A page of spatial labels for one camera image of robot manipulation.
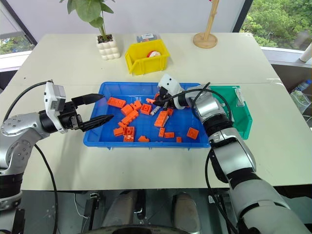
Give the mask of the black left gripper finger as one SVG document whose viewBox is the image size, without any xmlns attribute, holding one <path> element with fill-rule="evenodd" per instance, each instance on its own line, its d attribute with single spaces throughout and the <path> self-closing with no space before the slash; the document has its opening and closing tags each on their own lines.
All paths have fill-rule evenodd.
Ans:
<svg viewBox="0 0 312 234">
<path fill-rule="evenodd" d="M 71 99 L 71 101 L 74 103 L 75 106 L 80 106 L 95 103 L 103 97 L 104 95 L 101 94 L 87 94 L 79 97 L 74 97 Z"/>
<path fill-rule="evenodd" d="M 89 121 L 82 122 L 80 125 L 80 129 L 83 132 L 89 131 L 91 129 L 102 126 L 103 124 L 109 122 L 114 115 L 100 115 L 94 118 L 91 118 Z"/>
</svg>

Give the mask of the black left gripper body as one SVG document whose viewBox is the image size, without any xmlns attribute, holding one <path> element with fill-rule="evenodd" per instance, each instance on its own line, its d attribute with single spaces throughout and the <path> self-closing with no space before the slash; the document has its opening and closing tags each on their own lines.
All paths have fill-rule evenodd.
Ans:
<svg viewBox="0 0 312 234">
<path fill-rule="evenodd" d="M 66 102 L 63 111 L 60 112 L 59 120 L 64 129 L 78 130 L 82 124 L 81 115 L 76 112 L 77 106 L 72 102 Z"/>
</svg>

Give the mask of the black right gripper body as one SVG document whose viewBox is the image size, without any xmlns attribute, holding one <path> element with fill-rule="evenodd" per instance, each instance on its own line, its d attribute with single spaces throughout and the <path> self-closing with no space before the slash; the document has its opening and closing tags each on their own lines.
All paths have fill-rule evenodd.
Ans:
<svg viewBox="0 0 312 234">
<path fill-rule="evenodd" d="M 163 99 L 168 99 L 168 98 L 170 98 L 172 96 L 172 95 L 169 94 L 168 90 L 165 89 L 164 87 L 160 88 L 159 93 L 162 95 Z M 174 109 L 175 108 L 174 100 L 173 99 L 169 99 L 167 107 L 164 107 L 164 108 Z"/>
</svg>

